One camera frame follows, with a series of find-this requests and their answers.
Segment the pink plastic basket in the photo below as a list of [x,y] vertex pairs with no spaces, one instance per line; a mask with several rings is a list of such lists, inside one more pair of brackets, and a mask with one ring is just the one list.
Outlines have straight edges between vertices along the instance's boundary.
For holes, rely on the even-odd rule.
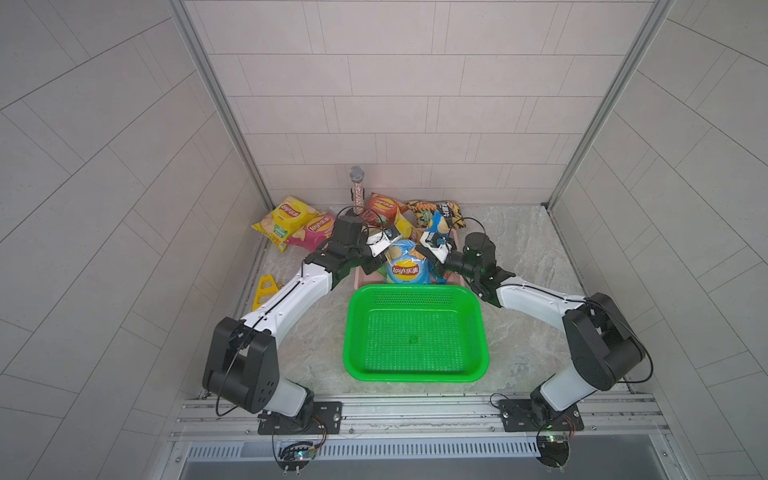
[[[371,274],[366,274],[361,267],[358,267],[355,270],[354,288],[359,289],[363,286],[374,285],[374,284],[389,284],[385,280],[383,266],[384,264],[378,270],[372,272]],[[462,287],[465,286],[464,280],[455,273],[450,273],[446,279],[440,279],[440,278],[437,278],[437,279],[445,280],[445,283],[437,284],[437,285],[457,285]]]

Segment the pink chips bag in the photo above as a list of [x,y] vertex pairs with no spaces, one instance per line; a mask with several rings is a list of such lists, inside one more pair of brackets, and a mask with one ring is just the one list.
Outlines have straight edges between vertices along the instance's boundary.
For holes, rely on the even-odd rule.
[[320,213],[292,234],[286,243],[312,252],[332,236],[335,221],[335,215],[326,212]]

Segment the light blue chips bag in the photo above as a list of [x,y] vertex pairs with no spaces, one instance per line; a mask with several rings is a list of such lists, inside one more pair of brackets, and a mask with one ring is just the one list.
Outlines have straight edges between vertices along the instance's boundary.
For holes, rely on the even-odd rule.
[[385,252],[384,276],[389,284],[437,285],[445,283],[432,274],[426,257],[416,250],[412,240],[401,239]]

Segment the black orange snack bag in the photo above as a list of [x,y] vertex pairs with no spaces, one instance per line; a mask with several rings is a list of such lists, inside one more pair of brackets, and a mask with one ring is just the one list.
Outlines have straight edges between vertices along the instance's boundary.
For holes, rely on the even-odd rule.
[[408,209],[415,217],[417,228],[425,229],[429,226],[436,213],[445,218],[451,226],[462,229],[466,227],[460,206],[450,200],[428,202],[423,200],[411,200],[406,203]]

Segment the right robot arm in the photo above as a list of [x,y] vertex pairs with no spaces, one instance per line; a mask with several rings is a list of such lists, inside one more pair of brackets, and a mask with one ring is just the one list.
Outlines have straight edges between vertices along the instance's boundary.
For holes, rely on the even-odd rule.
[[648,356],[611,297],[567,295],[524,281],[497,264],[496,245],[482,232],[470,233],[461,249],[438,233],[425,233],[417,250],[437,274],[461,276],[480,300],[563,332],[570,362],[530,395],[540,425],[594,392],[610,390]]

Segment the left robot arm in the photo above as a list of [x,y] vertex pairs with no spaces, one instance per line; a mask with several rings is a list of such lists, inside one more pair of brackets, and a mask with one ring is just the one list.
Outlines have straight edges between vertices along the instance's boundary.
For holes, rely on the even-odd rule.
[[280,414],[302,428],[312,423],[314,394],[282,376],[278,348],[317,301],[353,269],[377,270],[401,238],[395,226],[371,233],[359,216],[337,217],[331,237],[305,257],[278,293],[242,318],[226,317],[216,325],[203,388],[249,413]]

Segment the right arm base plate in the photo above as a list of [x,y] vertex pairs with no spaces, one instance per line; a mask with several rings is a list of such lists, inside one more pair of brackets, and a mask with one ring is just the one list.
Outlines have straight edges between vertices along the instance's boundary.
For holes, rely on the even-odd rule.
[[491,400],[502,420],[505,432],[565,432],[572,434],[584,430],[584,422],[576,404],[558,412],[547,404],[540,404],[530,398],[508,398],[502,396]]

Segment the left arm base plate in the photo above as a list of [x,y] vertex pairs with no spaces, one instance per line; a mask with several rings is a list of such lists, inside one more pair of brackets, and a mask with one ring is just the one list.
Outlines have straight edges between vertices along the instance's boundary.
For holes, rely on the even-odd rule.
[[258,414],[259,435],[321,435],[338,434],[343,413],[339,401],[313,401],[295,417],[274,411]]

